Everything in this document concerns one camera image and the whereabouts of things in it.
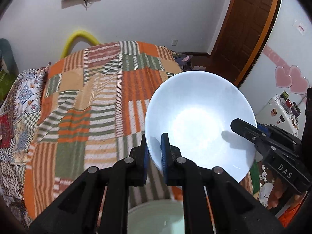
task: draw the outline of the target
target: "door frame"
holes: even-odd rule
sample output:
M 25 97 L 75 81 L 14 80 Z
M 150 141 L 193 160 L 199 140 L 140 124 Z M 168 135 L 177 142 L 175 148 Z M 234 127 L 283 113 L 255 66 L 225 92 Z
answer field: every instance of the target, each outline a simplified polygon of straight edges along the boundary
M 229 4 L 229 7 L 227 9 L 227 13 L 225 15 L 225 18 L 224 18 L 222 27 L 220 29 L 218 38 L 217 38 L 216 43 L 215 43 L 215 45 L 213 47 L 213 50 L 212 50 L 212 52 L 210 54 L 211 58 L 213 58 L 214 54 L 216 53 L 216 50 L 217 50 L 218 45 L 220 43 L 221 37 L 224 34 L 224 30 L 226 28 L 228 19 L 230 17 L 230 13 L 232 11 L 234 1 L 235 0 L 230 0 L 230 4 Z M 255 45 L 254 50 L 252 51 L 251 55 L 249 56 L 249 59 L 247 60 L 244 68 L 242 69 L 242 71 L 238 75 L 238 77 L 236 78 L 236 80 L 234 82 L 235 86 L 238 86 L 241 83 L 242 79 L 245 77 L 245 74 L 249 70 L 250 66 L 255 61 L 255 58 L 256 58 L 257 54 L 261 53 L 261 51 L 262 51 L 262 49 L 264 47 L 263 46 L 263 42 L 267 40 L 268 34 L 270 34 L 270 26 L 271 26 L 272 21 L 274 19 L 274 15 L 275 15 L 275 11 L 276 11 L 276 8 L 277 8 L 278 1 L 279 0 L 272 0 L 272 5 L 271 5 L 270 11 L 269 11 L 269 15 L 268 15 L 268 17 L 266 19 L 266 23 L 265 23 L 265 25 L 263 27 L 263 30 L 262 30 L 262 32 L 260 34 L 260 37 L 259 37 L 259 39 L 258 39 L 258 41 L 257 41 L 257 43 Z

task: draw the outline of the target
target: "brown door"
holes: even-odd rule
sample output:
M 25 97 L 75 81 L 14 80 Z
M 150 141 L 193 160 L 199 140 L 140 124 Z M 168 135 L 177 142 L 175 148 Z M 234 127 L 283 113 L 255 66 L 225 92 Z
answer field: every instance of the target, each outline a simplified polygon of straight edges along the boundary
M 263 31 L 272 0 L 234 0 L 226 26 L 212 58 L 231 71 L 234 82 Z

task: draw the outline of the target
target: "bolt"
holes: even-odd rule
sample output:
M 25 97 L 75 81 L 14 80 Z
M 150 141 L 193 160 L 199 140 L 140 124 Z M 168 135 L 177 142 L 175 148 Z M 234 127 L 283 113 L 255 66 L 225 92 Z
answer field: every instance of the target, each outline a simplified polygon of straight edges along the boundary
M 184 157 L 178 157 L 178 158 L 177 158 L 177 162 L 178 162 L 178 163 L 185 163 L 185 162 L 186 162 L 186 158 L 184 158 Z
M 125 163 L 132 163 L 134 161 L 134 159 L 132 157 L 126 157 L 124 159 Z
M 223 169 L 222 167 L 220 166 L 216 166 L 213 168 L 213 171 L 216 173 L 216 174 L 221 174 L 223 172 Z
M 88 173 L 95 173 L 97 171 L 97 168 L 95 166 L 91 166 L 88 168 Z

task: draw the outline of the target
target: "wooden floor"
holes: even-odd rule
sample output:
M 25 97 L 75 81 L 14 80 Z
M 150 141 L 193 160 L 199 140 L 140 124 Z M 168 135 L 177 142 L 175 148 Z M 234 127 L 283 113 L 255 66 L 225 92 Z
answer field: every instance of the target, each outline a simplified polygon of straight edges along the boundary
M 193 56 L 191 59 L 192 66 L 203 66 L 207 72 L 222 76 L 231 83 L 234 83 L 239 71 L 235 67 L 225 67 L 222 63 L 214 61 L 206 56 Z

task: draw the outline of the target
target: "yellow foam tube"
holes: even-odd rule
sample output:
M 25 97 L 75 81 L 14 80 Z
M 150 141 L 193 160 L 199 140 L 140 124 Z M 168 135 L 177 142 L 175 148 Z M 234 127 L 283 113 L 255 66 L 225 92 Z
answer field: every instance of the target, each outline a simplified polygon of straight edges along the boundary
M 99 45 L 100 42 L 90 33 L 86 32 L 86 31 L 75 31 L 66 41 L 66 44 L 64 46 L 62 55 L 61 55 L 61 59 L 65 58 L 66 56 L 68 56 L 68 50 L 71 46 L 71 44 L 73 43 L 73 41 L 77 38 L 77 37 L 82 37 L 85 38 L 86 40 L 88 40 L 93 46 Z

